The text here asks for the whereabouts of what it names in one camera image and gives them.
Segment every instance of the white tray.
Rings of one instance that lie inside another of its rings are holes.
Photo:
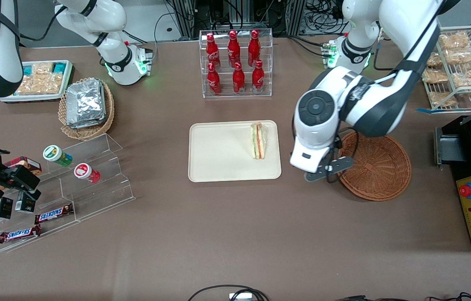
[[[267,127],[265,159],[251,155],[250,126]],[[282,173],[278,128],[272,120],[197,123],[189,131],[189,179],[193,182],[277,179]]]
[[[65,63],[65,72],[63,73],[63,82],[61,82],[61,87],[59,88],[59,93],[57,94],[43,94],[43,95],[11,95],[8,97],[0,97],[0,101],[5,103],[20,103],[20,102],[38,102],[46,101],[52,99],[61,99],[61,96],[65,94],[66,88],[70,80],[72,64],[70,61],[62,59],[57,61],[24,61],[22,66],[31,66],[34,63]]]

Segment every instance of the aluminum foil package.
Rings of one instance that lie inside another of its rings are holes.
[[[103,83],[96,78],[71,84],[66,89],[66,124],[86,128],[107,120]]]

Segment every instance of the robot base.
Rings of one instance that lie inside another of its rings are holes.
[[[130,84],[138,82],[141,78],[149,76],[152,69],[153,53],[147,53],[144,48],[135,45],[129,45],[128,47],[132,50],[132,60],[124,67],[122,72],[111,72],[111,69],[105,64],[109,75],[122,86],[130,86]]]

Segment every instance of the black box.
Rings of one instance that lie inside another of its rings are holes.
[[[0,219],[10,219],[12,213],[12,200],[8,198],[0,199]]]
[[[35,211],[35,201],[29,198],[27,194],[20,192],[14,210],[24,213],[33,213]]]

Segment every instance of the snickers bar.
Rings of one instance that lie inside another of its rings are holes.
[[[20,231],[3,232],[0,235],[0,244],[10,242],[11,240],[20,240],[29,236],[40,236],[40,225],[29,227]]]
[[[56,219],[57,217],[61,217],[63,215],[67,215],[73,212],[74,212],[74,204],[70,203],[66,206],[57,208],[55,210],[42,213],[40,215],[35,215],[35,225],[38,225],[45,221],[49,221],[50,219]]]

